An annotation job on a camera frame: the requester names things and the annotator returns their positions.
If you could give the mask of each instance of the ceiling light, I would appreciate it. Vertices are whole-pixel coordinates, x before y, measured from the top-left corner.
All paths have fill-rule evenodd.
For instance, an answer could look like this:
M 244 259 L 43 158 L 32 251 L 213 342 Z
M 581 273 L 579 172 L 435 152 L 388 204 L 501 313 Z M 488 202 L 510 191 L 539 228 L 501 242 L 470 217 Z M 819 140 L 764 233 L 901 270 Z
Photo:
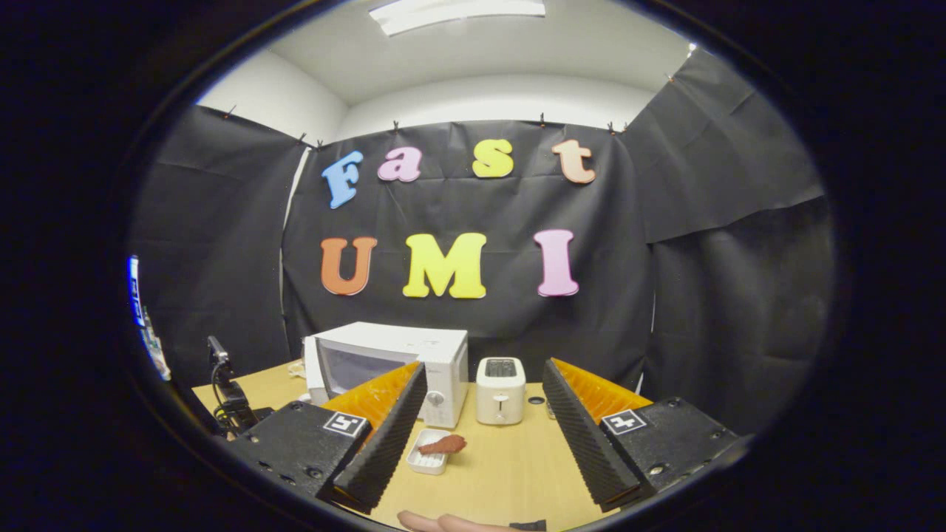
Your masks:
M 545 16 L 542 0 L 399 0 L 368 12 L 389 37 L 441 22 L 500 15 Z

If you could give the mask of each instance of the human hand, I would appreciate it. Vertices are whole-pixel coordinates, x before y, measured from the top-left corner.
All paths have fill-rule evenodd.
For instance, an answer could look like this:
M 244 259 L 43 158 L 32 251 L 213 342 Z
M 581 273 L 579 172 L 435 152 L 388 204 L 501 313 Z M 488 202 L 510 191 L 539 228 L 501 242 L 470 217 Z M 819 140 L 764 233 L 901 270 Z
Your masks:
M 397 520 L 413 532 L 518 532 L 509 526 L 473 523 L 450 514 L 433 520 L 405 510 L 397 514 Z

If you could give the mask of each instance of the small white dish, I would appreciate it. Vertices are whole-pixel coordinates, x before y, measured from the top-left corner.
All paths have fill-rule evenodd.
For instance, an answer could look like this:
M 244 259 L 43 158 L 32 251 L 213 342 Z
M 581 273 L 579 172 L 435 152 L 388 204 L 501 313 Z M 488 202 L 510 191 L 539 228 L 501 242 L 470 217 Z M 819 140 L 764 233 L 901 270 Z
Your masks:
M 421 430 L 420 434 L 417 435 L 417 439 L 414 441 L 411 452 L 408 452 L 408 466 L 410 466 L 412 470 L 429 475 L 439 475 L 444 472 L 447 468 L 446 454 L 442 452 L 436 454 L 421 454 L 417 448 L 439 441 L 441 438 L 449 435 L 449 432 L 439 431 L 437 429 Z

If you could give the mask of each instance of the ceiling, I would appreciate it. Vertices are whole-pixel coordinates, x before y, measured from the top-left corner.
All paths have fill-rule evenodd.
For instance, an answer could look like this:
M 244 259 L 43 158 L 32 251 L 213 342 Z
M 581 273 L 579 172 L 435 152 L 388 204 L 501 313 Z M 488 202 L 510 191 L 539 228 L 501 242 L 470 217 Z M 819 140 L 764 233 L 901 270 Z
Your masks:
M 688 41 L 613 0 L 545 0 L 546 17 L 482 17 L 386 36 L 355 0 L 295 28 L 269 50 L 348 105 L 436 81 L 497 74 L 606 80 L 656 92 Z

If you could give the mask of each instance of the table surface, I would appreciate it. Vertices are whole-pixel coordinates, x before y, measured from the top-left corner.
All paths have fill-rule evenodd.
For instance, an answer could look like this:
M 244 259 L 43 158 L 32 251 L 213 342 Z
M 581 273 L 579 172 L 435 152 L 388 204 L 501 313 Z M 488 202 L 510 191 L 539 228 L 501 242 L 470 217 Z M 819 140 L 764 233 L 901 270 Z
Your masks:
M 234 379 L 253 408 L 278 410 L 306 392 L 306 381 L 289 374 L 289 364 Z M 210 385 L 194 388 L 208 410 L 217 406 Z M 542 384 L 526 384 L 526 398 L 545 398 Z M 590 523 L 603 513 L 591 501 L 568 443 L 546 405 L 526 402 L 516 425 L 482 425 L 476 420 L 476 385 L 470 384 L 457 427 L 466 448 L 450 455 L 447 470 L 428 475 L 411 470 L 407 454 L 421 429 L 416 421 L 411 438 L 390 484 L 369 519 L 403 529 L 397 513 L 410 510 L 436 518 L 451 513 L 489 524 L 546 520 L 549 530 Z

